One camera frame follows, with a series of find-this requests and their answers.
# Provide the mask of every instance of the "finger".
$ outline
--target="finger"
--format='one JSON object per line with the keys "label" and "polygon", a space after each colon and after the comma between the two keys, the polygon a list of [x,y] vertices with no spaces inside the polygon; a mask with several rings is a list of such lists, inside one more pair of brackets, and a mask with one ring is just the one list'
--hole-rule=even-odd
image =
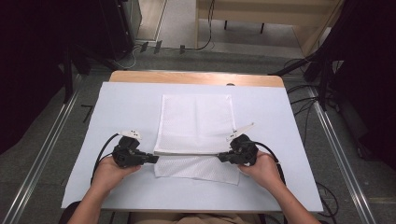
{"label": "finger", "polygon": [[249,167],[243,164],[238,165],[239,170],[241,170],[243,173],[248,175],[249,172]]}
{"label": "finger", "polygon": [[140,170],[141,167],[142,167],[141,165],[127,167],[127,168],[124,169],[124,173],[126,175],[129,175],[131,173],[134,173],[134,172]]}
{"label": "finger", "polygon": [[260,150],[257,151],[257,157],[260,157],[264,154],[265,154],[265,152],[263,152],[263,151],[260,151]]}

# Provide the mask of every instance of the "floor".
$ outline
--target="floor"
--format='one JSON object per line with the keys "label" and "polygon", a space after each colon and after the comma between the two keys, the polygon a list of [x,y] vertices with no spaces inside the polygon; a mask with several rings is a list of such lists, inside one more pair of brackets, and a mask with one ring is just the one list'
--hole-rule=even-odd
{"label": "floor", "polygon": [[[156,46],[162,41],[163,48],[179,49],[181,45],[186,49],[194,48],[195,15],[191,12],[195,10],[195,0],[167,0],[165,4],[163,0],[144,0],[140,1],[140,6],[143,17],[143,33],[138,36],[140,42],[148,41],[151,46]],[[291,59],[304,57],[290,25],[268,23],[261,34],[261,23],[228,21],[225,30],[225,21],[213,20],[210,35],[208,20],[199,22],[199,47],[210,38],[204,50]],[[330,28],[325,31],[319,45],[329,32]]]}

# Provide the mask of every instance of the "wrist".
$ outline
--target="wrist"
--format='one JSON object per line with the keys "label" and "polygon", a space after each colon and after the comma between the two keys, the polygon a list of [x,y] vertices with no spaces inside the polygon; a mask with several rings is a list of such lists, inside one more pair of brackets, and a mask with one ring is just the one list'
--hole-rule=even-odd
{"label": "wrist", "polygon": [[88,191],[87,191],[87,195],[94,199],[97,202],[102,202],[105,200],[105,198],[108,196],[108,194],[110,193],[110,190],[106,190],[106,189],[102,189],[102,188],[98,188],[96,186],[91,186]]}
{"label": "wrist", "polygon": [[288,190],[286,185],[281,180],[274,180],[266,188],[271,194],[276,194],[277,192],[282,192]]}

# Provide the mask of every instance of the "cable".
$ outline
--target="cable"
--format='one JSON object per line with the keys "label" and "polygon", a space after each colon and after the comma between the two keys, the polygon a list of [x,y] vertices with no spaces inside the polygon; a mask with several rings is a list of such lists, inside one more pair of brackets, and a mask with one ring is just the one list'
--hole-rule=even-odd
{"label": "cable", "polygon": [[134,57],[134,63],[133,63],[132,65],[130,65],[130,66],[123,66],[123,65],[117,63],[116,61],[114,61],[114,63],[115,63],[116,65],[118,65],[119,67],[123,68],[123,69],[129,69],[129,68],[134,67],[134,65],[136,64],[136,57],[134,56],[134,51],[137,50],[137,49],[139,49],[139,48],[141,48],[141,46],[138,46],[138,47],[136,47],[136,48],[134,48],[134,49],[132,50],[132,57]]}
{"label": "cable", "polygon": [[102,150],[99,152],[99,155],[98,155],[98,157],[96,158],[95,165],[93,166],[93,172],[92,172],[91,183],[92,183],[92,181],[93,181],[93,175],[95,174],[95,171],[96,171],[96,169],[98,168],[99,162],[104,158],[104,157],[101,158],[103,152],[105,151],[107,145],[111,142],[111,140],[113,140],[113,138],[115,138],[115,137],[117,137],[117,136],[118,136],[117,133],[113,134],[113,136],[111,136],[111,137],[105,142],[105,144],[104,144],[103,147],[102,147]]}
{"label": "cable", "polygon": [[268,150],[268,152],[273,156],[274,162],[276,163],[276,167],[277,167],[277,170],[279,171],[279,175],[280,175],[280,178],[282,179],[282,182],[286,185],[286,179],[285,179],[285,176],[283,175],[282,167],[281,167],[279,160],[277,159],[275,153],[271,150],[271,148],[269,148],[268,146],[266,146],[265,144],[260,143],[260,142],[246,141],[245,143],[259,145],[259,146],[264,147],[265,149]]}
{"label": "cable", "polygon": [[206,44],[198,49],[191,49],[191,48],[187,48],[184,50],[202,50],[205,49],[207,47],[207,45],[210,43],[210,41],[212,40],[212,20],[213,20],[213,12],[215,10],[215,0],[212,0],[209,6],[209,12],[207,14],[207,23],[209,25],[209,39],[207,40]]}
{"label": "cable", "polygon": [[215,10],[215,0],[212,0],[212,3],[210,4],[209,7],[209,13],[207,15],[207,23],[209,24],[209,39],[207,40],[206,44],[198,48],[196,50],[201,50],[207,47],[207,45],[210,43],[210,40],[212,39],[212,19],[213,19],[213,11]]}
{"label": "cable", "polygon": [[[300,61],[300,60],[301,60],[301,59],[291,59],[291,60],[288,60],[287,62],[285,62],[285,64],[283,64],[283,69],[286,68],[286,65],[287,65],[288,63],[293,62],[293,61]],[[302,68],[301,66],[299,67],[299,69],[300,69],[300,71],[301,71],[302,73],[305,73],[305,71],[303,70],[303,68]]]}
{"label": "cable", "polygon": [[[338,205],[337,197],[335,197],[335,195],[332,193],[332,191],[329,190],[326,186],[320,184],[318,181],[316,181],[315,183],[316,183],[317,185],[321,186],[322,188],[326,189],[326,190],[332,195],[332,197],[334,198],[334,201],[335,201],[335,212],[332,212],[332,215],[333,215],[333,216],[337,215],[338,210],[339,210],[339,205]],[[329,216],[324,215],[324,214],[321,214],[321,213],[319,213],[319,214],[320,214],[321,216],[324,216],[324,217],[329,217]]]}
{"label": "cable", "polygon": [[306,100],[313,100],[313,99],[318,99],[318,97],[306,97],[306,98],[303,98],[303,99],[300,99],[300,100],[296,100],[296,101],[294,101],[294,102],[291,102],[290,104],[291,105],[294,105],[294,104],[296,104],[296,103],[299,103],[299,102],[302,102],[302,101],[306,101]]}
{"label": "cable", "polygon": [[292,87],[289,90],[287,90],[287,94],[290,94],[290,93],[292,93],[294,91],[297,91],[297,90],[299,90],[301,88],[305,88],[305,87],[317,88],[318,86],[314,86],[314,85],[299,85],[299,86],[295,86],[295,87]]}
{"label": "cable", "polygon": [[317,99],[312,99],[309,102],[307,102],[306,104],[304,104],[303,106],[300,107],[300,110],[294,113],[294,117],[296,117],[298,114],[300,114],[301,112],[307,110],[309,107],[306,107],[307,105],[311,104],[312,102],[315,102]]}
{"label": "cable", "polygon": [[111,217],[110,217],[110,220],[108,221],[108,224],[113,224],[115,215],[116,215],[116,212],[111,213]]}
{"label": "cable", "polygon": [[313,101],[311,103],[311,105],[308,107],[308,112],[306,112],[306,118],[305,118],[305,127],[304,127],[304,141],[303,141],[303,146],[305,146],[305,141],[306,141],[306,136],[307,136],[307,130],[308,130],[308,118],[309,118],[309,111],[311,111],[312,105],[314,105],[314,103],[317,100]]}
{"label": "cable", "polygon": [[330,209],[329,205],[324,201],[324,199],[322,197],[320,197],[321,202],[323,203],[323,205],[326,207],[327,211],[331,214],[330,217],[332,219],[332,223],[333,224],[337,224],[337,221],[335,220],[334,215],[332,214],[332,210]]}

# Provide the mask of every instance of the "hand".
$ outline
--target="hand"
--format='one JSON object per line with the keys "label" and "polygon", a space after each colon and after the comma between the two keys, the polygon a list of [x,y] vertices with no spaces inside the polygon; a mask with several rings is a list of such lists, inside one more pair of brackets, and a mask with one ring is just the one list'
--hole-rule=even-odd
{"label": "hand", "polygon": [[271,191],[279,184],[284,185],[272,156],[261,151],[257,152],[256,163],[252,166],[238,165],[239,169],[250,175],[259,185]]}
{"label": "hand", "polygon": [[109,193],[121,180],[140,169],[140,165],[127,168],[120,168],[112,157],[102,159],[93,175],[91,188],[103,193]]}

